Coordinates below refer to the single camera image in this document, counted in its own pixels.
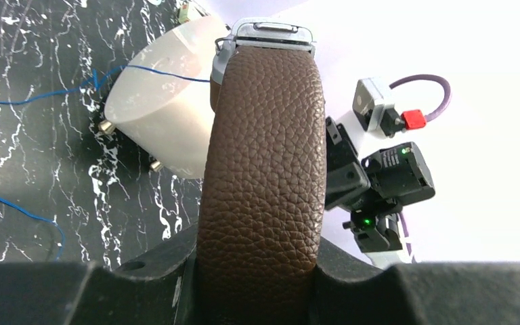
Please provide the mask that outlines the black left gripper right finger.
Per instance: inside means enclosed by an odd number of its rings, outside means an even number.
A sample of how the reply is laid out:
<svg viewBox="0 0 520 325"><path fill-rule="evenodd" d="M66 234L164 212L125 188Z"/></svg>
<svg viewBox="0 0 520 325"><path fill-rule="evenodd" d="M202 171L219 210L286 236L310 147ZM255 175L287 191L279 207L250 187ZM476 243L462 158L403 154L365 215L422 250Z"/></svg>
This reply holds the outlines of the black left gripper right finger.
<svg viewBox="0 0 520 325"><path fill-rule="evenodd" d="M320 243L313 324L520 324L520 263L382 270Z"/></svg>

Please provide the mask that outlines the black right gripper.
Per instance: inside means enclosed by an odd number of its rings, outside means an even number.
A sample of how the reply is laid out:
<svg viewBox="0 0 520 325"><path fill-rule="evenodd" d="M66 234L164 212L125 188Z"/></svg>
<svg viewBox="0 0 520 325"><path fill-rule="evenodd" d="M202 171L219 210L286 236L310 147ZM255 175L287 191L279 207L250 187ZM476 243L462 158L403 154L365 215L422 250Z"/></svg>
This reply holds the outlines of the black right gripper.
<svg viewBox="0 0 520 325"><path fill-rule="evenodd" d="M358 159L358 152L342 124L331 117L326 125L326 195L324 208L350 210L370 189L370 180Z"/></svg>

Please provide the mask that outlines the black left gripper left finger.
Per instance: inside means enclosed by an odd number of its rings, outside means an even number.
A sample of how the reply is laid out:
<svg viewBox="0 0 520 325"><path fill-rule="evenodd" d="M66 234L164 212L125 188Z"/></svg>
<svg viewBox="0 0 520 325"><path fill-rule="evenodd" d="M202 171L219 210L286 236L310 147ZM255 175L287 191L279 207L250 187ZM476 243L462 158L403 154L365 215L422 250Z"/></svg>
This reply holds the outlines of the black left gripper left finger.
<svg viewBox="0 0 520 325"><path fill-rule="evenodd" d="M0 324L187 324L181 294L197 229L114 271L97 262L0 263Z"/></svg>

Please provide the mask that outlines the brown silver headphones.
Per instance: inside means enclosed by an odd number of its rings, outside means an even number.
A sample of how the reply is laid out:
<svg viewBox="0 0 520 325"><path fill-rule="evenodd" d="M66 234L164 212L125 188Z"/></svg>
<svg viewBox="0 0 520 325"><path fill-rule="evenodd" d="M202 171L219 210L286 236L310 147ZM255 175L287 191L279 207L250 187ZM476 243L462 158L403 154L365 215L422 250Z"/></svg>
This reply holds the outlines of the brown silver headphones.
<svg viewBox="0 0 520 325"><path fill-rule="evenodd" d="M313 35L296 24L244 18L221 43L196 244L202 321L300 324L326 189Z"/></svg>

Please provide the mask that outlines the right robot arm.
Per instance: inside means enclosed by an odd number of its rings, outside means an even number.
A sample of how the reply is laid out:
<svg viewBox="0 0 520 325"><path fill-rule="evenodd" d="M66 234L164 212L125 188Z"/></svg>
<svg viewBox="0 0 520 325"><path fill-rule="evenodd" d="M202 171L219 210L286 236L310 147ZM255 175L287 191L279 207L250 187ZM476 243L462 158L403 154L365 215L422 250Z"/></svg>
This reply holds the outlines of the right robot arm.
<svg viewBox="0 0 520 325"><path fill-rule="evenodd" d="M360 251L381 269L413 260L402 210L435 195L431 172L414 142L359 158L346 128L326 123L327 211L350 213L350 230Z"/></svg>

